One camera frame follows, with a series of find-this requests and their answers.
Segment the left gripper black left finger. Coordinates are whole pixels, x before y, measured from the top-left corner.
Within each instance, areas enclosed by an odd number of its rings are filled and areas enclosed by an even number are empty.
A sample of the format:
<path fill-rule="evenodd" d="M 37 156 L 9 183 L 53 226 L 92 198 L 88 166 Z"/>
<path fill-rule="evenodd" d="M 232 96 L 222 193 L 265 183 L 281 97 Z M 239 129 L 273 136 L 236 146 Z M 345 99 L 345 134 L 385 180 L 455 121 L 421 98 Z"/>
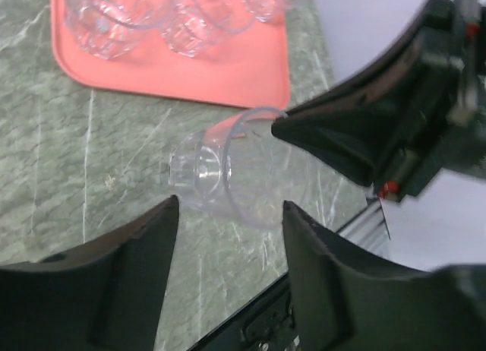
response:
<path fill-rule="evenodd" d="M 152 350 L 178 232 L 171 196 L 37 262 L 1 268 L 3 350 Z"/>

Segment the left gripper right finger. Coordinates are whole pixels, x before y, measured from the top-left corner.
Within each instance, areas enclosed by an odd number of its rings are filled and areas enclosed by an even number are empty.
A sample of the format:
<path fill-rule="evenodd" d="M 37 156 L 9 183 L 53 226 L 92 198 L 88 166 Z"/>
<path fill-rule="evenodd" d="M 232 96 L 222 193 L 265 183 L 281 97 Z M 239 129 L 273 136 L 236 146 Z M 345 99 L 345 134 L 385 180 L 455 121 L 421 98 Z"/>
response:
<path fill-rule="evenodd" d="M 485 268 L 411 269 L 282 207 L 292 304 L 304 350 L 483 350 Z"/>

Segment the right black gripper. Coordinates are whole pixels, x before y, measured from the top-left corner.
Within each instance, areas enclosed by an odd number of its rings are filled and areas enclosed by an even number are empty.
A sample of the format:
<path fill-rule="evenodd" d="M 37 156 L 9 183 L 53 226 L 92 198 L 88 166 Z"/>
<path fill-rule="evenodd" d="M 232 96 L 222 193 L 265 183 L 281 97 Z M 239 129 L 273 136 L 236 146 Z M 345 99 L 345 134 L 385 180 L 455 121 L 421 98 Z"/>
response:
<path fill-rule="evenodd" d="M 418 197 L 441 169 L 485 178 L 485 6 L 426 0 L 398 40 L 364 69 L 289 110 L 271 128 L 357 185 L 396 178 Z"/>

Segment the clear square glass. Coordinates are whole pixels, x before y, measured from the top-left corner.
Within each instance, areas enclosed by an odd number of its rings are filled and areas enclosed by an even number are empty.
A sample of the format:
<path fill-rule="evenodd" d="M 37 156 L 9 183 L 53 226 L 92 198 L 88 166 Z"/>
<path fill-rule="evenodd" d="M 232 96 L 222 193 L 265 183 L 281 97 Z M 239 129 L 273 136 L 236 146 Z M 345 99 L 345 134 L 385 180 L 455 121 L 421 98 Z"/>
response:
<path fill-rule="evenodd" d="M 82 5 L 66 9 L 65 24 L 80 49 L 101 59 L 113 59 L 133 50 L 145 37 L 144 30 L 126 25 L 129 17 L 119 6 L 98 9 Z"/>

